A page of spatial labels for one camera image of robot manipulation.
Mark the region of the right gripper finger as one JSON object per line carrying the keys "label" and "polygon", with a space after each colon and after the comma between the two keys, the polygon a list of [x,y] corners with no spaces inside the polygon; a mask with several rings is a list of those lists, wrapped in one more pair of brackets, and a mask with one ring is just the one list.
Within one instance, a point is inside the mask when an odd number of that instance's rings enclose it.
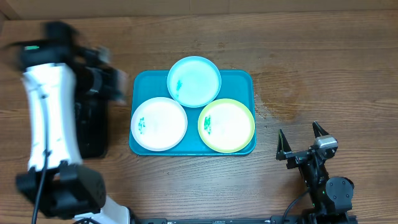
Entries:
{"label": "right gripper finger", "polygon": [[319,124],[317,121],[314,121],[312,123],[313,127],[313,132],[316,138],[321,137],[321,136],[326,136],[329,135],[328,132],[326,132]]}
{"label": "right gripper finger", "polygon": [[278,132],[278,145],[277,145],[277,156],[284,156],[286,154],[291,153],[292,150],[290,148],[289,143],[287,142],[287,139],[283,133],[283,131],[280,129]]}

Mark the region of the white plate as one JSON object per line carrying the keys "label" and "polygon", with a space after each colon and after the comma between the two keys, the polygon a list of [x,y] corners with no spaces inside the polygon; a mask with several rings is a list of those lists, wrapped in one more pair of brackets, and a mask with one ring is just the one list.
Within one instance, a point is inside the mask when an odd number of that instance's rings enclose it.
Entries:
{"label": "white plate", "polygon": [[155,97],[140,104],[131,118],[134,140],[144,149],[160,152],[176,146],[187,132],[185,110],[175,100]]}

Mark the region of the light blue plate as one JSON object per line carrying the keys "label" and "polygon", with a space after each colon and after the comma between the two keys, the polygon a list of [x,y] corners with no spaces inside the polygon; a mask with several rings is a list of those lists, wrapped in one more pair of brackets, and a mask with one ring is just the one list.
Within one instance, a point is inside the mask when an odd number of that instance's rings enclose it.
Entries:
{"label": "light blue plate", "polygon": [[221,73],[205,57],[185,57],[169,70],[167,88],[171,97],[181,105],[199,108],[213,101],[220,92]]}

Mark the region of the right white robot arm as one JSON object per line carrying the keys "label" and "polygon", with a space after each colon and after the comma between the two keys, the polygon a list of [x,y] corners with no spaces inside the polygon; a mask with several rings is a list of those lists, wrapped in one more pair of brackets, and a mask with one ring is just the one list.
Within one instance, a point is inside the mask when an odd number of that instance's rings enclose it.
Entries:
{"label": "right white robot arm", "polygon": [[[281,217],[271,219],[272,223],[357,223],[355,216],[349,216],[353,207],[354,183],[346,177],[330,177],[325,162],[335,156],[338,141],[326,132],[316,121],[312,123],[314,143],[307,150],[293,152],[283,131],[278,133],[276,159],[286,160],[288,169],[297,168],[306,190],[286,208]],[[304,196],[309,195],[312,208],[296,215],[289,215],[292,207]]]}

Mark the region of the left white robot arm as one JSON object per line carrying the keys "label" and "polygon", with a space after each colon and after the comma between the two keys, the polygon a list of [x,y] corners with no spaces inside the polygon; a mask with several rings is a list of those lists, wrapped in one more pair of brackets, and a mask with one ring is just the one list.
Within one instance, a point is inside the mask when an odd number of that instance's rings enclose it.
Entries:
{"label": "left white robot arm", "polygon": [[127,76],[109,64],[108,51],[81,46],[78,31],[45,22],[39,40],[14,42],[16,67],[27,93],[32,144],[18,191],[32,219],[75,223],[134,223],[131,210],[107,193],[102,175],[86,166],[108,146],[108,103],[124,103]]}

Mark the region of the black rectangular water tray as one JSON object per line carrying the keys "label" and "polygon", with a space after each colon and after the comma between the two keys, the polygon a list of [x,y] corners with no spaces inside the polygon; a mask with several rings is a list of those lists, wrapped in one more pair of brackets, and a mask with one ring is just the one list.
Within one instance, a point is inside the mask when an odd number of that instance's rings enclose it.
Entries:
{"label": "black rectangular water tray", "polygon": [[75,124],[81,157],[104,157],[108,146],[108,102],[91,96],[77,96]]}

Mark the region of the teal plastic tray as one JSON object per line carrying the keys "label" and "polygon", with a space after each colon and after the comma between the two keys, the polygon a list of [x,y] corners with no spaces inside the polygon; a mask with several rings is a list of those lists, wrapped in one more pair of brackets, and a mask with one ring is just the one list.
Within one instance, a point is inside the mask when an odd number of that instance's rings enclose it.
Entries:
{"label": "teal plastic tray", "polygon": [[[167,89],[167,70],[147,70],[134,79],[132,108],[134,113],[139,105],[155,97],[170,97]],[[221,90],[217,99],[230,98],[244,104],[255,115],[254,87],[250,74],[244,70],[221,70]],[[131,151],[140,156],[220,156],[222,153],[210,149],[201,140],[197,121],[201,108],[186,108],[188,118],[187,132],[175,147],[166,151],[150,151],[140,146],[133,135],[129,135]]]}

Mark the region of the green rimmed yellow plate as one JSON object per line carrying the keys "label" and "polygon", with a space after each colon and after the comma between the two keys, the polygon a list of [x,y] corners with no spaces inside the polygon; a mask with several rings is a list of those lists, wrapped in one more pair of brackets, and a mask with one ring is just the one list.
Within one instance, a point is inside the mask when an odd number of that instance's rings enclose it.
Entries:
{"label": "green rimmed yellow plate", "polygon": [[255,132],[254,116],[248,107],[229,98],[206,105],[197,125],[201,140],[220,153],[235,153],[244,149]]}

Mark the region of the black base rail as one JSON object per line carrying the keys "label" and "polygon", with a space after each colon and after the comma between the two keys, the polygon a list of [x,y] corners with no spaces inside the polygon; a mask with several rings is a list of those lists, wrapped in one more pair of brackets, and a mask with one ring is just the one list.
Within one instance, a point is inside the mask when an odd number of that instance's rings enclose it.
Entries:
{"label": "black base rail", "polygon": [[300,215],[289,215],[282,220],[281,215],[273,215],[269,218],[214,218],[214,219],[179,219],[168,220],[166,218],[146,218],[136,221],[140,224],[309,224],[309,223],[335,223],[335,224],[358,224],[356,216],[321,218],[317,221],[310,221]]}

